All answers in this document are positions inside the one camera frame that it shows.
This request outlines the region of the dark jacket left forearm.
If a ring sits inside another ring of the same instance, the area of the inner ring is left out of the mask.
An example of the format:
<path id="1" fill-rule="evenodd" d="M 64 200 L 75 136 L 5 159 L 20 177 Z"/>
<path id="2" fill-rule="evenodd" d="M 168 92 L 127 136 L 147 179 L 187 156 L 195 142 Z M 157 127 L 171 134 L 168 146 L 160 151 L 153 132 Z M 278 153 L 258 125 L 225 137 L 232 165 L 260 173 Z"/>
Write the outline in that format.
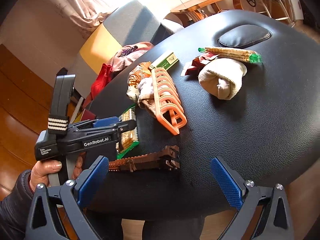
<path id="1" fill-rule="evenodd" d="M 29 186 L 31 170 L 23 171 L 12 192 L 1 201 L 1 239 L 25 239 L 25 229 L 33 192 Z"/>

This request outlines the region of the person's left hand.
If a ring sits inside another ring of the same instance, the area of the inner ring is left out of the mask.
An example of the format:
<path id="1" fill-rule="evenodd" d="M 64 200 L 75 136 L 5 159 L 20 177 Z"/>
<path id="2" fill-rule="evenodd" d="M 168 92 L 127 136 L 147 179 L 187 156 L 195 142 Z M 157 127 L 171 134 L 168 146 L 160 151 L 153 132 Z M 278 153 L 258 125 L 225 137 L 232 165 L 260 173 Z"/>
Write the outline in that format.
<path id="1" fill-rule="evenodd" d="M 76 179 L 82 172 L 82 165 L 84 162 L 85 153 L 80 153 L 72 173 L 71 178 Z M 39 183 L 43 183 L 46 186 L 49 186 L 49 174 L 54 174 L 61 170 L 62 163 L 58 160 L 44 160 L 38 161 L 32 168 L 29 180 L 29 187 L 32 192 L 35 192 L 35 189 Z"/>

